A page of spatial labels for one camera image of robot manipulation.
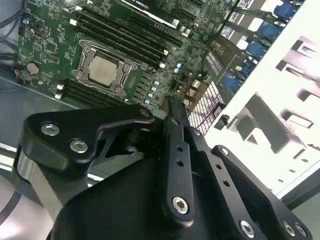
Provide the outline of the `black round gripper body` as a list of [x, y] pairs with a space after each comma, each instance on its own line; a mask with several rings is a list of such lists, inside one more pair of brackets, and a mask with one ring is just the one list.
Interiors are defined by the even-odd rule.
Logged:
[[160, 158], [140, 160], [80, 193], [59, 213], [52, 240], [219, 240], [213, 199], [184, 129], [169, 128]]

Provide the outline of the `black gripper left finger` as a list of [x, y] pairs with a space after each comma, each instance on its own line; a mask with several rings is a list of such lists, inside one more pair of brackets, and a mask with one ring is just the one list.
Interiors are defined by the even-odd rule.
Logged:
[[168, 129], [183, 129], [176, 101], [167, 101], [164, 119], [138, 104], [33, 114], [23, 124], [15, 170], [56, 221], [80, 193], [138, 161], [160, 158]]

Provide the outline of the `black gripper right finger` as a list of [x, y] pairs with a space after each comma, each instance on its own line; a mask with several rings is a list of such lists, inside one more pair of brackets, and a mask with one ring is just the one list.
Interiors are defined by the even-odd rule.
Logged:
[[191, 155], [212, 199], [205, 203], [216, 213], [220, 240], [311, 240], [307, 226], [268, 189], [228, 148], [210, 148], [190, 126], [185, 105], [175, 102], [175, 119], [182, 125]]

